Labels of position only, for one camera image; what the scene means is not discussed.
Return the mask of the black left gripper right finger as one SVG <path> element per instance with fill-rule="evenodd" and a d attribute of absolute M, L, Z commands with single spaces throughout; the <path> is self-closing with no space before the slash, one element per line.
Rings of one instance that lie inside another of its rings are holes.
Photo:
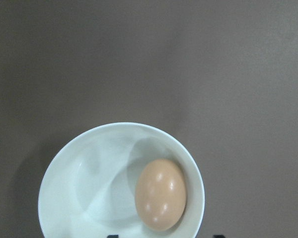
<path fill-rule="evenodd" d="M 213 238 L 225 238 L 224 235 L 213 235 Z"/>

